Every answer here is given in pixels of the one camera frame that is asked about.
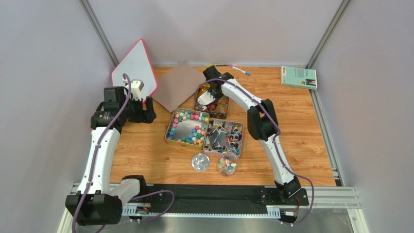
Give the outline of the clear plastic jar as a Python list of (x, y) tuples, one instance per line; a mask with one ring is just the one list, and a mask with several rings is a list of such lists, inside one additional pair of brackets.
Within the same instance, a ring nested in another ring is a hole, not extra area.
[(217, 170), (222, 176), (232, 176), (236, 172), (237, 166), (238, 158), (230, 152), (222, 153), (218, 157)]

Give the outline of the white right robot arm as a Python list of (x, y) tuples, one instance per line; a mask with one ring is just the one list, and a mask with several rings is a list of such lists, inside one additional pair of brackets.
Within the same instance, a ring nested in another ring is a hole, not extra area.
[(254, 96), (230, 73), (221, 74), (215, 66), (206, 68), (203, 75), (210, 88), (198, 97), (196, 103), (207, 106), (226, 96), (238, 104), (247, 114), (250, 136), (261, 144), (270, 161), (280, 198), (293, 197), (301, 189), (301, 184), (291, 170), (281, 146), (281, 130), (272, 101)]

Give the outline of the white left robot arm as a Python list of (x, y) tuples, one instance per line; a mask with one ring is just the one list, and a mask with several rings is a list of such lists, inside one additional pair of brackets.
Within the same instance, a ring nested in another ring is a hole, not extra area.
[(117, 187), (110, 188), (110, 170), (126, 122), (150, 124), (155, 118), (152, 97), (138, 99), (121, 86), (104, 89), (104, 100), (90, 121), (91, 148), (83, 178), (76, 193), (65, 201), (75, 225), (118, 224), (124, 205), (144, 193), (141, 175), (125, 176)]

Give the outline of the gold tin of gummy candies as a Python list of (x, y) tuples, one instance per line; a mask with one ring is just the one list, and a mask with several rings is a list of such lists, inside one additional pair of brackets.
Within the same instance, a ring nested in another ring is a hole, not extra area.
[(194, 110), (206, 112), (212, 118), (226, 119), (229, 110), (229, 97), (223, 96), (217, 102), (213, 102), (207, 107), (194, 104)]

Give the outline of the gold tin of star candies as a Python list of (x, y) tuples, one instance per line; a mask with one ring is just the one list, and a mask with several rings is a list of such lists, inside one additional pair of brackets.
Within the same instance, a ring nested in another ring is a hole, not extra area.
[(165, 133), (168, 144), (201, 150), (207, 135), (210, 115), (196, 110), (176, 108)]

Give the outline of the yellow pink pen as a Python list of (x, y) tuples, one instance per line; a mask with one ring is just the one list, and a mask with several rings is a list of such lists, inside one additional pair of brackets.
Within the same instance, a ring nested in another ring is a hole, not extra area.
[(233, 66), (237, 66), (237, 64), (207, 64), (208, 67), (210, 66), (216, 66), (216, 67), (233, 67)]

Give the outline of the white blue marker pen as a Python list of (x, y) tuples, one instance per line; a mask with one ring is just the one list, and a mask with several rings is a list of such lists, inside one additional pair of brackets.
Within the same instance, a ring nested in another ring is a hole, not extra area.
[(251, 76), (251, 74), (250, 74), (249, 72), (247, 72), (247, 71), (245, 71), (245, 70), (242, 70), (242, 69), (240, 69), (240, 68), (238, 68), (238, 67), (232, 66), (231, 68), (232, 68), (233, 70), (236, 70), (236, 71), (238, 71), (238, 72), (240, 72), (240, 73), (243, 73), (243, 74), (245, 74), (245, 75), (247, 75), (247, 76)]

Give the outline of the brown cardboard sheet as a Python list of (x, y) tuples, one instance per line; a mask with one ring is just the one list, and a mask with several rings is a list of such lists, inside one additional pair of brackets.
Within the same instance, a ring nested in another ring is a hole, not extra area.
[(180, 63), (158, 79), (158, 88), (153, 99), (169, 112), (172, 112), (189, 97), (206, 78), (202, 72)]

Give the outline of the pink tin of lollipops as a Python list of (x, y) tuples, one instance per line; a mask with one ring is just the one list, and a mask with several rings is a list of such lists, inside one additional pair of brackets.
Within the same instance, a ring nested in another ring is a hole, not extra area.
[(244, 125), (239, 122), (211, 118), (203, 144), (203, 152), (208, 156), (232, 153), (239, 159), (242, 153)]

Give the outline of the white board with red rim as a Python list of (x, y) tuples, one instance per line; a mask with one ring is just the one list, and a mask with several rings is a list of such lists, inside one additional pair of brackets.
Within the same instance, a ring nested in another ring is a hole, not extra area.
[(141, 96), (143, 98), (152, 96), (158, 89), (158, 80), (147, 52), (143, 39), (140, 39), (112, 71), (112, 84), (114, 86), (124, 85), (123, 74), (127, 74), (130, 80), (143, 81)]

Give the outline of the silver jar lid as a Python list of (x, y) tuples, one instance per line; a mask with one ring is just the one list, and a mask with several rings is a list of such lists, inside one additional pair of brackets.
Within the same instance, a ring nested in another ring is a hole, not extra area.
[(210, 166), (210, 159), (204, 153), (198, 153), (191, 159), (191, 166), (197, 172), (204, 172)]

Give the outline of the teal book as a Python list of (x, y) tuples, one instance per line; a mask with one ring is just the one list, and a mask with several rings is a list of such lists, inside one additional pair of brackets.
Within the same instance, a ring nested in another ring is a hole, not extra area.
[(282, 86), (317, 89), (317, 73), (315, 69), (282, 66), (280, 69)]

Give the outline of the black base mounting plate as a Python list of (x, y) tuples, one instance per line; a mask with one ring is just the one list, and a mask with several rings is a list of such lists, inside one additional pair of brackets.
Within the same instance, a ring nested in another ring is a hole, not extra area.
[(281, 199), (275, 187), (255, 185), (154, 184), (146, 187), (151, 196), (140, 198), (150, 213), (166, 208), (173, 214), (264, 214), (268, 205), (308, 206), (305, 189)]

